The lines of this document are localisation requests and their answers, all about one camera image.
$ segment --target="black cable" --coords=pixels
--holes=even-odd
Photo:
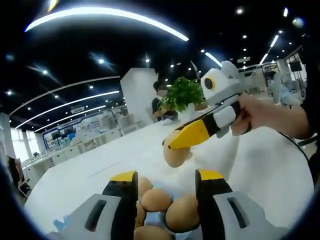
[[[306,161],[309,161],[309,158],[307,157],[307,155],[305,154],[305,152],[301,149],[301,147],[295,142],[293,141],[290,137],[288,137],[287,135],[283,134],[282,132],[279,132],[279,134],[281,134],[282,136],[284,136],[286,139],[288,139],[291,143],[293,143],[299,150],[300,152],[303,154],[303,156],[305,157]]]

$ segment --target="egg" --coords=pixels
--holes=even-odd
[[[173,240],[172,235],[157,226],[141,226],[133,233],[134,240]]]
[[[184,147],[180,149],[170,149],[169,144],[171,140],[180,132],[180,130],[173,131],[163,143],[163,156],[167,164],[172,168],[180,167],[187,159],[190,153],[190,147]]]
[[[146,191],[152,189],[152,187],[153,187],[153,185],[148,178],[146,178],[144,176],[139,177],[138,196],[142,197],[143,194],[145,194]]]
[[[136,202],[136,217],[135,217],[135,225],[134,228],[139,228],[144,225],[146,219],[146,212],[141,204]]]
[[[174,233],[188,232],[199,224],[198,201],[195,194],[173,201],[165,214],[165,223]]]
[[[165,212],[170,204],[170,195],[160,188],[146,191],[141,199],[141,205],[147,212]]]

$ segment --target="human hand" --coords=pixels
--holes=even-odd
[[[239,136],[243,134],[251,123],[252,129],[264,126],[266,118],[267,103],[243,93],[239,96],[241,111],[234,123],[230,126],[232,135]]]

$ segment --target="table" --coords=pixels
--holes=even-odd
[[[243,136],[229,132],[192,147],[192,158],[171,168],[162,141],[180,123],[149,125],[50,168],[29,196],[25,210],[44,233],[63,221],[93,194],[102,193],[111,177],[136,170],[152,182],[180,193],[195,190],[195,169],[224,175],[234,191],[242,191],[264,208],[275,226],[291,227],[307,206],[313,181],[303,154],[276,131],[261,127]]]

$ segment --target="black ceiling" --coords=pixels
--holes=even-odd
[[[279,40],[272,48],[265,62],[283,58],[300,45],[300,37],[316,25],[317,16],[303,7],[288,6],[288,17],[283,17],[284,5],[213,4],[208,1],[181,1],[164,3],[150,0],[85,1],[60,0],[52,12],[70,9],[74,6],[101,6],[134,12],[181,32],[189,38],[183,41],[166,31],[132,19],[114,16],[89,15],[85,17],[65,17],[39,25],[24,32],[33,20],[45,15],[45,3],[37,0],[24,0],[18,5],[8,6],[15,21],[5,26],[5,51],[2,58],[2,80],[0,92],[0,111],[11,113],[21,104],[47,91],[69,84],[103,77],[123,76],[133,67],[146,67],[145,59],[150,58],[149,67],[155,68],[160,80],[169,82],[186,75],[194,78],[188,71],[190,60],[205,73],[218,67],[201,53],[201,49],[213,54],[220,62],[233,59],[239,68],[243,64],[237,59],[251,57],[246,65],[258,64],[268,51],[271,41],[279,30],[283,30]],[[236,14],[238,7],[244,13]],[[295,17],[305,21],[303,28],[292,25]],[[104,57],[110,65],[100,65],[93,55]],[[47,75],[34,68],[48,70]],[[48,109],[88,96],[119,90],[120,79],[105,79],[65,88],[48,94],[30,105],[22,107],[11,115],[12,127]],[[84,101],[81,105],[92,107],[109,102],[122,101],[122,94],[98,97]],[[23,129],[44,126],[65,117],[72,105],[44,114],[25,124]]]

